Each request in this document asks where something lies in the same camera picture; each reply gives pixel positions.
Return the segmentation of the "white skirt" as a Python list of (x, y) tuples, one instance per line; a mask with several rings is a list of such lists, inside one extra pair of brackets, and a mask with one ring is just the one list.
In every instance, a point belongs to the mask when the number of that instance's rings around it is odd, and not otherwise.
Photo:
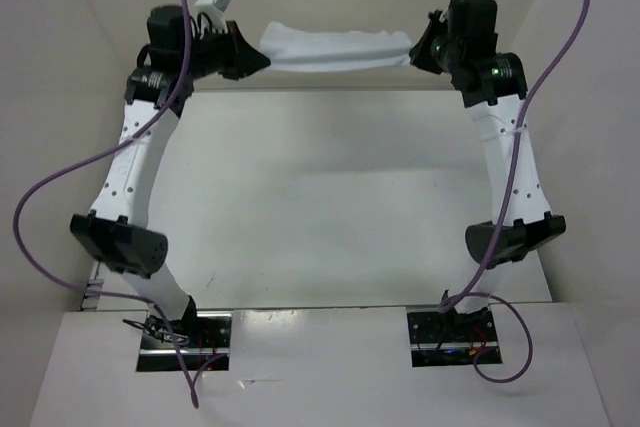
[(306, 32), (270, 23), (259, 51), (270, 69), (294, 73), (333, 73), (409, 64), (413, 43), (404, 32)]

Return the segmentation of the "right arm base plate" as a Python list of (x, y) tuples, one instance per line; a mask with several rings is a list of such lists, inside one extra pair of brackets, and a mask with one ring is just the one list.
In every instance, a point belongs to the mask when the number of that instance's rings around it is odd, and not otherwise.
[(488, 308), (471, 314), (435, 309), (406, 313), (413, 368), (502, 363), (494, 319)]

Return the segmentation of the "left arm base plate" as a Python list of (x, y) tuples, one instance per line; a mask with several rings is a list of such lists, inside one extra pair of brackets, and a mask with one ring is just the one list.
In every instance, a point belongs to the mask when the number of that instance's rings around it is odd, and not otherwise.
[[(148, 316), (144, 322), (124, 319), (123, 322), (142, 332), (137, 372), (175, 372), (181, 369), (169, 332), (164, 323)], [(178, 327), (175, 333), (186, 367), (190, 372), (227, 371), (230, 362), (232, 313), (199, 311), (199, 331), (194, 336)]]

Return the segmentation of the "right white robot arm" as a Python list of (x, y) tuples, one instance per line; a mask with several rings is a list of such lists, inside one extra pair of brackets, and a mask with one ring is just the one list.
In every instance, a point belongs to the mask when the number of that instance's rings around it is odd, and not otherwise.
[(473, 328), (472, 313), (485, 308), (501, 267), (563, 234), (565, 218), (552, 211), (539, 179), (526, 114), (528, 87), (520, 58), (497, 49), (495, 0), (450, 0), (429, 14), (410, 50), (412, 66), (447, 74), (476, 128), (491, 188), (489, 220), (465, 230), (477, 270), (456, 294), (442, 296), (438, 327), (450, 340)]

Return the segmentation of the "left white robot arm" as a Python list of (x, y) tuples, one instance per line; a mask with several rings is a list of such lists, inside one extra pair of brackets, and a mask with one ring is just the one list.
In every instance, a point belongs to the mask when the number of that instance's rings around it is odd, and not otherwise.
[(149, 328), (167, 318), (163, 333), (176, 346), (192, 344), (202, 328), (193, 298), (166, 264), (169, 241), (148, 229), (152, 189), (168, 141), (196, 80), (219, 74), (240, 80), (269, 66), (268, 57), (246, 42), (221, 9), (199, 6), (183, 22), (178, 5), (154, 8), (147, 19), (149, 42), (127, 79), (124, 149), (113, 157), (102, 191), (70, 231), (86, 251), (119, 274), (151, 308)]

